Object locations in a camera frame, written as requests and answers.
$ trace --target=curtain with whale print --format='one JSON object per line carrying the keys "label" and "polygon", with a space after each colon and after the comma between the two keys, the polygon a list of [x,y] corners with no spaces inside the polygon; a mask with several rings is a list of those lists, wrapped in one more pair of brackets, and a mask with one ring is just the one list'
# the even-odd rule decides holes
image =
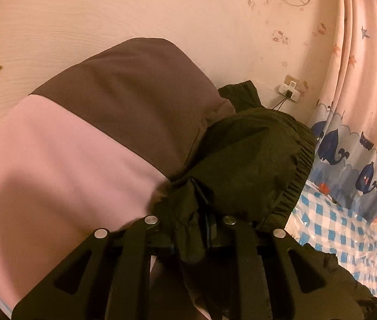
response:
{"label": "curtain with whale print", "polygon": [[339,0],[334,50],[309,125],[309,180],[334,202],[377,218],[377,0]]}

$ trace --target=checkered cloth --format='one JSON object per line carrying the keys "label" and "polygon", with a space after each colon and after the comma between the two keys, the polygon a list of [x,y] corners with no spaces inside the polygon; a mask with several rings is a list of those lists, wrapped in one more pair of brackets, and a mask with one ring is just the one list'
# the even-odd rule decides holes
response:
{"label": "checkered cloth", "polygon": [[286,227],[301,245],[333,253],[377,297],[377,227],[331,202],[307,181]]}

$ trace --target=metal rivet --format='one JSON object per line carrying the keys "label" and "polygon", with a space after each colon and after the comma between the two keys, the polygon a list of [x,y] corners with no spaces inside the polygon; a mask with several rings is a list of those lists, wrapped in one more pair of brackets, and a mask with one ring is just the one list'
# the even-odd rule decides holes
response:
{"label": "metal rivet", "polygon": [[144,219],[145,223],[149,224],[149,225],[154,225],[155,223],[157,223],[159,221],[159,219],[157,217],[155,217],[154,215],[149,215],[148,217],[146,217]]}
{"label": "metal rivet", "polygon": [[282,229],[276,229],[273,231],[273,235],[277,238],[284,238],[286,236],[286,232]]}
{"label": "metal rivet", "polygon": [[98,229],[95,231],[95,237],[96,238],[104,238],[108,235],[107,230],[105,229]]}
{"label": "metal rivet", "polygon": [[235,217],[232,217],[231,215],[226,215],[224,218],[223,218],[223,221],[224,223],[226,223],[227,225],[234,225],[236,223],[236,218]]}

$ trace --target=curtain fold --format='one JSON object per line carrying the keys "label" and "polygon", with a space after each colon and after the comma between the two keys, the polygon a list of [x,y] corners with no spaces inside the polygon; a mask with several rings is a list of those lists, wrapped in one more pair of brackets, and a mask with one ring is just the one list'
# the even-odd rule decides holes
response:
{"label": "curtain fold", "polygon": [[377,217],[377,0],[339,0],[333,54],[310,127],[309,179],[339,205]]}

